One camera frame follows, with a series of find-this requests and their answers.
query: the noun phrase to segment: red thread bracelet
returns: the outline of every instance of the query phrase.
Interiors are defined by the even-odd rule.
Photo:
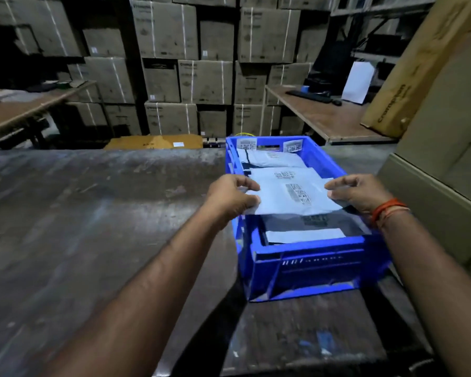
[[[379,220],[380,215],[385,209],[393,207],[393,206],[403,206],[405,208],[408,208],[407,205],[402,203],[397,198],[390,199],[388,202],[384,202],[382,205],[378,206],[377,209],[373,211],[372,219],[371,219],[372,225],[375,226],[377,224],[377,221]]]

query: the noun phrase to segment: worn tabletop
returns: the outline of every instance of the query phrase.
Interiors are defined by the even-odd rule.
[[[0,376],[38,374],[157,254],[224,169],[219,149],[0,152]],[[390,276],[379,285],[248,304],[227,227],[156,375],[350,376],[425,357],[401,286]]]

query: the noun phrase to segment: blue plastic crate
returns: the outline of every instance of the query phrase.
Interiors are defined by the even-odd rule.
[[[226,141],[226,172],[244,174],[237,153],[237,140]],[[279,146],[303,139],[296,152],[322,177],[340,177],[345,172],[308,136],[257,137],[258,146]],[[375,283],[391,258],[382,236],[371,235],[266,245],[263,221],[258,215],[241,215],[232,221],[239,254],[239,272],[246,298],[264,302],[320,293],[352,290]]]

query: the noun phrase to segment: brown cardboard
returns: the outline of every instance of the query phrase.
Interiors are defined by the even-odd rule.
[[[396,153],[471,200],[471,32],[437,76]]]
[[[201,21],[201,59],[232,61],[234,56],[234,24],[222,21]]]
[[[173,0],[173,2],[177,2],[179,4],[236,7],[236,0]]]
[[[89,78],[98,82],[103,101],[134,104],[131,81],[124,58],[86,57]]]
[[[90,78],[86,64],[75,63],[67,66],[72,80],[94,80]],[[75,94],[69,100],[79,101],[82,103],[101,103],[96,86],[86,88],[84,91]]]
[[[277,0],[240,0],[241,7],[276,9]]]
[[[394,154],[379,177],[458,262],[471,259],[471,201]]]
[[[289,65],[274,65],[270,69],[269,86],[275,85],[302,85],[312,69],[312,63],[291,63]],[[268,105],[281,105],[277,98],[267,93]]]
[[[198,135],[171,136],[127,136],[110,140],[106,150],[134,149],[202,149],[202,138]]]
[[[303,132],[304,122],[297,116],[281,118],[280,136],[300,136]]]
[[[437,0],[369,105],[362,125],[400,137],[468,31],[471,0]]]
[[[178,70],[175,63],[144,64],[144,81],[147,85],[148,100],[152,102],[179,103]]]
[[[279,127],[281,107],[265,107],[263,124],[260,124],[262,107],[255,104],[235,104],[232,134],[245,133],[255,136],[271,136],[272,131]]]
[[[263,104],[269,65],[235,62],[235,104]]]
[[[84,29],[85,42],[92,57],[126,57],[119,29]]]
[[[198,132],[195,104],[145,102],[151,135],[196,134]]]
[[[143,58],[199,59],[195,6],[134,0],[132,14]]]
[[[106,107],[108,119],[113,127],[127,126],[130,135],[141,135],[141,128],[139,127],[138,114],[136,113],[136,106],[129,104],[110,105]]]
[[[199,129],[202,137],[227,136],[227,111],[199,111]]]
[[[314,62],[327,37],[328,24],[318,24],[305,28],[300,33],[297,62]]]
[[[31,30],[45,57],[83,57],[80,32],[72,28],[63,3],[58,0],[21,0],[17,14]]]
[[[84,126],[108,126],[103,108],[100,104],[79,102],[69,102],[67,104],[77,108]]]
[[[279,9],[330,10],[330,0],[279,0]]]
[[[293,62],[299,21],[299,10],[241,8],[239,62]]]
[[[181,60],[178,66],[182,103],[232,103],[232,62]]]

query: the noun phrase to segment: white sticker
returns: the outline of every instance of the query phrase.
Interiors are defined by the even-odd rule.
[[[239,149],[257,149],[257,138],[237,139]]]
[[[298,152],[302,150],[303,139],[290,140],[283,143],[283,152]]]

